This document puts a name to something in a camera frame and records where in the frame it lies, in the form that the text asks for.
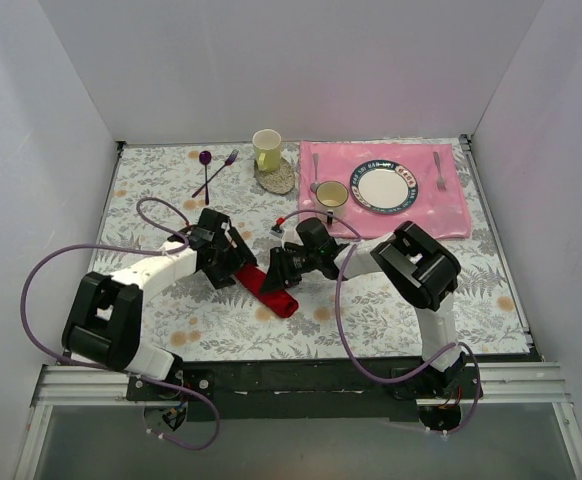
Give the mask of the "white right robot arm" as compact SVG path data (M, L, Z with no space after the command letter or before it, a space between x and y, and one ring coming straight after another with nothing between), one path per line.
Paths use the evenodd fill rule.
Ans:
M370 380L412 392L446 397L460 384L465 356L458 341L453 313L454 292L461 266L446 248L411 221L372 240L340 243L316 218L296 227L298 244L286 242L270 250L263 294L296 286L302 275L317 270L336 282L383 273L416 313L422 343L420 366L397 377L383 378L366 370L354 356L344 332L340 300L335 300L336 324L342 345L354 367Z

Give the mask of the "red cloth napkin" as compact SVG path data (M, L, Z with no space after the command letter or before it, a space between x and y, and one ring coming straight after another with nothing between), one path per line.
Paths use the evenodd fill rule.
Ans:
M261 293L260 290L264 285L266 274L257 266L245 265L235 274L235 278L279 318L291 317L299 307L297 300L285 290Z

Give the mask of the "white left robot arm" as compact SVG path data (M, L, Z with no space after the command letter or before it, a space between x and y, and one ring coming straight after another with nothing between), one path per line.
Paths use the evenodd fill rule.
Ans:
M112 273L85 275L62 346L108 369L147 376L159 398L174 399L184 377L174 369L174 354L141 338L146 303L199 271L215 289L232 286L235 274L254 261L230 217L205 208L196 224L172 234L155 255Z

